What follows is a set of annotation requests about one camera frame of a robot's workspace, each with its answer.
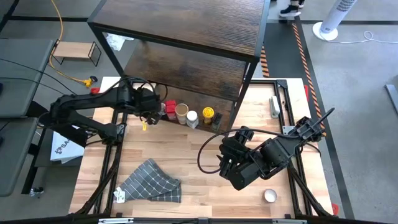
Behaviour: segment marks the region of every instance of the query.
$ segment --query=red object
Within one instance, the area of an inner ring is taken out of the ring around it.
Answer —
[[[166,101],[166,114],[169,119],[175,119],[175,100]]]
[[[333,214],[338,215],[338,210],[339,210],[338,205],[336,205],[335,203],[332,203],[331,208],[333,209]]]
[[[308,85],[304,85],[305,95],[307,96],[307,102],[310,100],[308,97]]]
[[[97,93],[99,93],[100,92],[100,88],[91,88],[90,89],[90,93],[91,94],[97,94]]]

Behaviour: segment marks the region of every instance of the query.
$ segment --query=white cable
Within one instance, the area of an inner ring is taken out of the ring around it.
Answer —
[[[365,42],[369,42],[369,41],[376,41],[376,42],[383,43],[383,44],[398,44],[398,42],[382,41],[382,40],[373,39],[373,33],[368,31],[368,30],[363,32],[363,37],[365,38],[365,40],[350,41],[350,42],[340,42],[340,41],[326,40],[322,36],[322,32],[320,32],[320,35],[321,35],[321,37],[323,38],[324,41],[329,42],[329,43],[336,43],[336,44],[358,44],[358,43],[365,43]]]

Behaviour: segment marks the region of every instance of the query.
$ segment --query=hazard tape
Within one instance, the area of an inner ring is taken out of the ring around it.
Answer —
[[[310,87],[310,93],[312,95],[312,100],[313,100],[313,104],[315,105],[315,110],[317,111],[317,116],[318,118],[322,117],[321,114],[321,110],[319,108],[319,104],[318,104],[318,99],[317,99],[317,94],[315,93],[315,89],[313,87],[313,83],[312,83],[312,79],[311,79],[311,74],[310,71],[308,69],[308,64],[307,64],[307,60],[305,59],[305,54],[304,54],[304,49],[303,46],[301,44],[301,40],[300,40],[300,36],[299,36],[299,31],[297,30],[297,26],[296,24],[292,24],[293,26],[293,31],[294,31],[294,35],[296,36],[296,41],[297,41],[297,45],[298,45],[298,49],[300,51],[300,56],[301,56],[301,60],[303,62],[303,66],[304,66],[304,72],[305,72],[305,76],[307,77],[308,80],[308,85]],[[324,129],[325,126],[323,125],[323,121],[321,122],[321,128]]]
[[[269,77],[268,63],[267,63],[267,58],[266,58],[266,50],[264,49],[264,46],[262,46],[262,49],[261,49],[260,62],[261,62],[262,76]]]

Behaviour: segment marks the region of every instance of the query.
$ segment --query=yellow cap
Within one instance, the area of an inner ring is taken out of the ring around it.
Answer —
[[[212,118],[214,116],[214,110],[209,107],[203,109],[203,116],[205,118]]]

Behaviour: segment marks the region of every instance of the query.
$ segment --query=gray pad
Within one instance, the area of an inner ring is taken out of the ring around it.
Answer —
[[[120,188],[126,192],[126,201],[148,199],[181,203],[181,181],[165,174],[153,159],[141,164]]]

